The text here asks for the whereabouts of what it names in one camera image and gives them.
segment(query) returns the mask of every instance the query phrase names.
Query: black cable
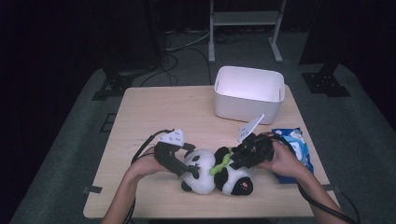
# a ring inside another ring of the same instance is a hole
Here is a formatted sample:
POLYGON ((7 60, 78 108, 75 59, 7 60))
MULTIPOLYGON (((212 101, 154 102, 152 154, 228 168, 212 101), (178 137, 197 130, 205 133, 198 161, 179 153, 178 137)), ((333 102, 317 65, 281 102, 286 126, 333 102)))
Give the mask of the black cable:
POLYGON ((177 66, 177 64, 178 64, 178 59, 177 59, 177 57, 175 57, 174 55, 167 55, 167 56, 173 57, 173 58, 176 60, 175 64, 172 65, 172 67, 170 67, 170 68, 168 68, 168 69, 163 69, 161 72, 155 73, 155 74, 153 74, 153 75, 147 77, 147 78, 140 84, 139 87, 143 87, 143 85, 144 85, 146 82, 148 82, 150 79, 152 79, 152 78, 154 78, 154 77, 156 77, 156 76, 158 76, 158 75, 160 75, 160 74, 163 74, 163 73, 167 73, 168 76, 172 76, 173 78, 175 78, 175 79, 177 80, 177 83, 178 83, 178 78, 175 77, 175 76, 173 76, 173 75, 170 75, 170 74, 168 73, 168 71, 174 69, 174 68, 177 66))
POLYGON ((199 43, 202 43, 204 40, 206 40, 208 37, 209 37, 209 33, 207 33, 204 36, 199 37, 198 39, 195 39, 195 40, 191 41, 190 43, 184 44, 184 45, 176 47, 176 48, 165 49, 165 50, 166 51, 176 51, 176 50, 179 50, 179 49, 184 49, 184 48, 189 47, 189 46, 198 45, 199 43))
POLYGON ((353 210, 355 211, 355 214, 356 214, 356 219, 357 219, 357 222, 358 223, 361 223, 361 215, 359 214, 359 210, 358 210, 358 208, 356 207, 356 205, 352 202, 352 200, 343 192, 343 191, 341 191, 340 189, 339 189, 339 193, 341 194, 341 195, 343 195, 348 201, 349 201, 349 203, 352 205, 352 208, 353 208, 353 210))
POLYGON ((326 205, 324 205, 324 204, 322 204, 322 203, 319 203, 319 202, 315 201, 313 198, 311 198, 311 197, 305 192, 305 190, 303 189, 303 187, 301 187, 300 184, 297 183, 297 186, 298 186, 298 190, 300 191, 300 193, 301 193, 301 195, 303 196, 303 198, 306 199, 309 203, 311 203, 311 204, 314 205, 315 207, 317 207, 317 208, 319 208, 320 210, 322 210, 322 211, 324 211, 324 212, 327 212, 327 213, 329 213, 329 214, 331 214, 331 215, 333 215, 333 216, 335 216, 335 217, 338 217, 338 218, 344 220, 344 221, 347 222, 347 223, 350 223, 350 224, 357 224, 357 223, 358 223, 358 222, 356 222, 355 220, 353 220, 352 218, 350 218, 350 217, 348 217, 348 216, 346 216, 346 215, 344 215, 344 214, 342 214, 342 213, 339 213, 339 212, 337 212, 337 211, 331 209, 330 207, 328 207, 328 206, 326 206, 326 205))
POLYGON ((96 18, 93 16, 92 10, 90 5, 88 4, 87 0, 84 1, 85 6, 88 9, 88 14, 90 15, 91 19, 93 20, 93 25, 95 27, 95 29, 98 31, 99 35, 102 37, 102 39, 107 43, 107 46, 111 49, 111 51, 113 51, 113 53, 124 63, 126 63, 126 60, 117 53, 117 51, 113 48, 113 46, 108 42, 107 38, 105 37, 105 35, 103 34, 103 31, 99 28, 99 25, 96 21, 96 18))
POLYGON ((231 34, 219 34, 215 35, 215 40, 214 42, 219 45, 231 45, 237 42, 241 42, 245 39, 244 34, 238 34, 238 35, 231 35, 231 34))
MULTIPOLYGON (((148 156, 148 155, 152 155, 154 153, 148 153, 148 154, 144 154, 142 156, 139 156, 142 151, 149 145, 149 143, 155 138, 155 136, 157 136, 160 133, 171 133, 172 131, 170 130, 161 130, 156 132, 155 134, 152 134, 144 143, 143 145, 136 151, 136 153, 134 154, 134 157, 131 160, 131 165, 136 162, 137 160, 139 160, 142 157, 148 156)), ((126 216, 126 218, 124 219, 124 224, 128 224, 130 221, 132 221, 132 215, 134 214, 134 205, 136 204, 136 195, 134 196, 134 202, 131 205, 131 208, 129 209, 128 215, 126 216)))
POLYGON ((209 74, 209 84, 213 85, 212 84, 212 75, 210 73, 210 65, 209 65, 209 62, 208 62, 208 59, 206 58, 206 56, 198 49, 178 49, 178 50, 174 50, 172 52, 178 52, 178 51, 182 51, 182 50, 193 50, 193 51, 196 51, 196 52, 200 53, 204 57, 205 62, 206 62, 207 72, 209 74))

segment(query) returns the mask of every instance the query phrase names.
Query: human hand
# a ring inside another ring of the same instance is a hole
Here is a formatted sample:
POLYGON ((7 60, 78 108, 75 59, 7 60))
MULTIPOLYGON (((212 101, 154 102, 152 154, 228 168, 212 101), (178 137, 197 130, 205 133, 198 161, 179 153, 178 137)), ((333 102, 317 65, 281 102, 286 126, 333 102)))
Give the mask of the human hand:
POLYGON ((290 150, 278 141, 273 142, 274 157, 271 161, 264 161, 256 167, 269 170, 277 175, 298 177, 308 171, 305 166, 297 160, 290 150))
POLYGON ((127 173, 138 175, 140 178, 145 175, 154 175, 158 172, 170 172, 160 165, 154 158, 154 147, 150 147, 142 156, 140 156, 128 169, 127 173))

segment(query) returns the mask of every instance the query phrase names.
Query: panda ear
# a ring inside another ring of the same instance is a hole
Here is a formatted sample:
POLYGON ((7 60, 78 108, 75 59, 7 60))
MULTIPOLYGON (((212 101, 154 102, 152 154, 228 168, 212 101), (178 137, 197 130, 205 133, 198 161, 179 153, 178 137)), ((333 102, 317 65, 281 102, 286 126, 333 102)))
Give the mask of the panda ear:
POLYGON ((188 150, 188 151, 186 152, 186 154, 184 154, 184 159, 186 159, 187 156, 189 156, 192 152, 193 152, 193 150, 188 150))
POLYGON ((215 152, 215 159, 216 159, 216 164, 222 163, 222 160, 225 155, 230 153, 230 149, 227 147, 221 147, 215 152))
POLYGON ((181 182, 181 188, 184 191, 192 191, 192 188, 183 180, 183 182, 181 182))

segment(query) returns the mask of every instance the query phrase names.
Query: panda plush toy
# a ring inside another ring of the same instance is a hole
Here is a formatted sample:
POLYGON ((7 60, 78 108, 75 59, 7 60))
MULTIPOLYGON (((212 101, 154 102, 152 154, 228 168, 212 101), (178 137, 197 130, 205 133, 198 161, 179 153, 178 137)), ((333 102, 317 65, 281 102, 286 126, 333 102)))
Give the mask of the panda plush toy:
POLYGON ((215 166, 215 156, 212 150, 199 149, 188 151, 184 156, 184 163, 189 166, 199 166, 200 169, 192 174, 184 173, 180 179, 181 188, 185 191, 194 191, 199 194, 208 194, 216 187, 214 176, 210 174, 210 169, 215 166))
POLYGON ((216 188, 228 195, 249 195, 253 192, 251 169, 241 167, 237 170, 230 166, 231 156, 236 147, 221 147, 215 153, 216 166, 211 169, 215 176, 216 188))
POLYGON ((233 149, 221 147, 216 153, 209 149, 186 153, 184 163, 200 169, 195 174, 185 173, 180 177, 183 190, 208 194, 216 188, 227 195, 249 195, 253 191, 251 170, 246 167, 235 170, 229 165, 233 162, 233 149))

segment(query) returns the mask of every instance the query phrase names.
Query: human arm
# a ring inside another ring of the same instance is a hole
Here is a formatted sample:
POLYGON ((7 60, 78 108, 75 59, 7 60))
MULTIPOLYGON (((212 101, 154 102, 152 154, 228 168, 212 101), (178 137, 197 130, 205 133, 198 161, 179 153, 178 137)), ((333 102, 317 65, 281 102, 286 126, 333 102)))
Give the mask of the human arm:
POLYGON ((140 179, 157 172, 169 172, 157 162, 152 154, 153 152, 154 148, 149 148, 125 172, 113 201, 102 219, 103 224, 122 223, 124 221, 134 203, 137 184, 140 179))
MULTIPOLYGON (((320 185, 315 176, 286 148, 285 145, 274 141, 274 158, 271 161, 265 161, 256 167, 266 169, 278 175, 293 177, 297 180, 304 191, 317 201, 332 210, 344 214, 341 208, 329 196, 326 190, 320 185)), ((347 223, 344 220, 335 217, 313 204, 310 204, 312 212, 318 223, 347 223)))

